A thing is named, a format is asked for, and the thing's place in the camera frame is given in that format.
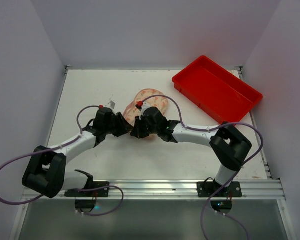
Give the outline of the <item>floral fabric laundry bag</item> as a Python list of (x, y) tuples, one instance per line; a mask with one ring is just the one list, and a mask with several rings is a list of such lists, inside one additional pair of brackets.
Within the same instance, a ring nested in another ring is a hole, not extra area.
[(169, 101), (161, 91), (153, 88), (142, 89), (123, 112), (123, 117), (133, 127), (135, 125), (135, 118), (141, 118), (142, 116), (140, 110), (144, 104), (158, 108), (164, 116), (169, 107)]

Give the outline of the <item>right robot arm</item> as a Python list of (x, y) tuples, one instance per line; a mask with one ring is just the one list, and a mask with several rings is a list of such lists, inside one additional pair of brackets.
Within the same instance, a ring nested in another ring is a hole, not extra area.
[(131, 136), (144, 139), (157, 135), (167, 143), (191, 143), (210, 147), (220, 161), (220, 168), (213, 180), (215, 189), (226, 188), (232, 177), (244, 164), (252, 143), (233, 125), (219, 126), (216, 130), (194, 130), (184, 127), (180, 121), (167, 118), (154, 106), (138, 106), (140, 115), (135, 117)]

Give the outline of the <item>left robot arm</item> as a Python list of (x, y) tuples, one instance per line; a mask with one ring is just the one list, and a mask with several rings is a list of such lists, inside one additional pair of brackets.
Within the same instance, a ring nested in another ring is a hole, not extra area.
[(123, 136), (131, 132), (121, 113), (103, 107), (79, 133), (60, 145), (38, 146), (30, 158), (22, 185), (45, 197), (54, 198), (61, 191), (87, 193), (94, 187), (94, 177), (82, 170), (67, 171), (67, 164), (102, 143), (107, 135)]

